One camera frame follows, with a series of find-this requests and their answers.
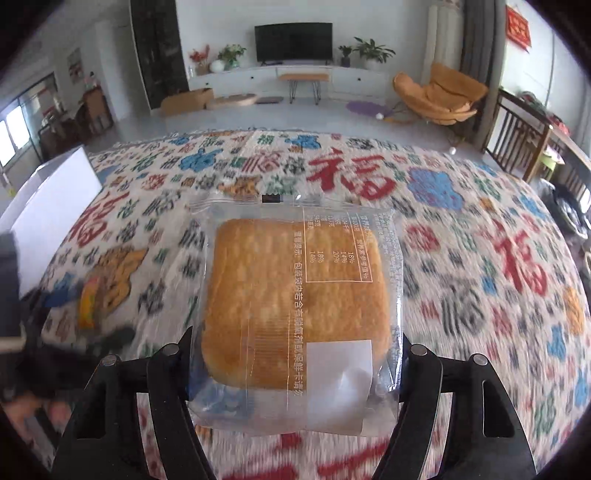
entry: cushioned armchair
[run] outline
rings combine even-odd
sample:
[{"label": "cushioned armchair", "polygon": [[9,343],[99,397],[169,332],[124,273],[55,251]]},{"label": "cushioned armchair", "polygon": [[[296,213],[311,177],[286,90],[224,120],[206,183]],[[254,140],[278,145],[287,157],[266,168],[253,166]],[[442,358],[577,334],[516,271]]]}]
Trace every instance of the cushioned armchair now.
[{"label": "cushioned armchair", "polygon": [[475,115],[472,105],[488,92],[485,85],[441,63],[431,67],[429,85],[414,83],[406,73],[396,75],[393,84],[411,110],[440,125],[453,125]]}]

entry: purple rug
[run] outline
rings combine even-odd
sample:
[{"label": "purple rug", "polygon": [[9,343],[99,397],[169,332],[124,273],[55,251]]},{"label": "purple rug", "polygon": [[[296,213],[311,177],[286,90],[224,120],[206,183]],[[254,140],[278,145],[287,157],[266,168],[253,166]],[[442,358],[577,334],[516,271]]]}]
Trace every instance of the purple rug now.
[{"label": "purple rug", "polygon": [[357,100],[354,102],[347,103],[347,109],[353,113],[373,117],[375,117],[378,113],[383,114],[383,116],[387,116],[392,111],[391,108],[385,105],[379,105],[373,102],[363,102]]}]

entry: white sticker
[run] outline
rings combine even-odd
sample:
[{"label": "white sticker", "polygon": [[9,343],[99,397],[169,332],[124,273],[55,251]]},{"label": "white sticker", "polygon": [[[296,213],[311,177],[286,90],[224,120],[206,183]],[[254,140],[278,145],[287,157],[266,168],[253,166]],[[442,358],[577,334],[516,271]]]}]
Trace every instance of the white sticker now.
[{"label": "white sticker", "polygon": [[306,344],[307,430],[359,435],[371,387],[371,340]]}]

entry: white cabinet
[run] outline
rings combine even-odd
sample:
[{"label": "white cabinet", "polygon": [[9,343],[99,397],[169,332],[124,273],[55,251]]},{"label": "white cabinet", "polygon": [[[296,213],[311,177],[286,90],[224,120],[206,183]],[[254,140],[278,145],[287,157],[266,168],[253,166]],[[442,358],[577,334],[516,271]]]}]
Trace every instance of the white cabinet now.
[{"label": "white cabinet", "polygon": [[189,80],[189,88],[213,88],[215,96],[239,93],[274,92],[280,87],[274,68],[236,69],[230,72],[211,73]]},{"label": "white cabinet", "polygon": [[355,96],[386,96],[388,75],[371,70],[335,67],[332,71],[333,89],[337,93]]},{"label": "white cabinet", "polygon": [[[321,82],[322,96],[351,100],[354,98],[384,99],[392,90],[390,76],[384,72],[362,69],[324,66],[281,66],[236,69],[223,73],[210,73],[189,79],[189,88],[212,88],[216,97],[257,93],[259,95],[289,95],[288,82],[279,80],[285,73],[327,73],[328,82]],[[312,87],[308,82],[300,82],[296,98],[311,97]]]}]

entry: square sponge cake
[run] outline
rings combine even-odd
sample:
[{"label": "square sponge cake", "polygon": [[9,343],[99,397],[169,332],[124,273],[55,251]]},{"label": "square sponge cake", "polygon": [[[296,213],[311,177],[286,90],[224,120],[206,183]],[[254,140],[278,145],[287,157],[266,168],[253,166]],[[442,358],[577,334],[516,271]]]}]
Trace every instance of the square sponge cake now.
[{"label": "square sponge cake", "polygon": [[376,238],[355,227],[262,219],[219,226],[201,340],[214,380],[294,390],[303,377],[305,389],[307,342],[369,339],[374,369],[382,364],[391,344],[387,285]]}]

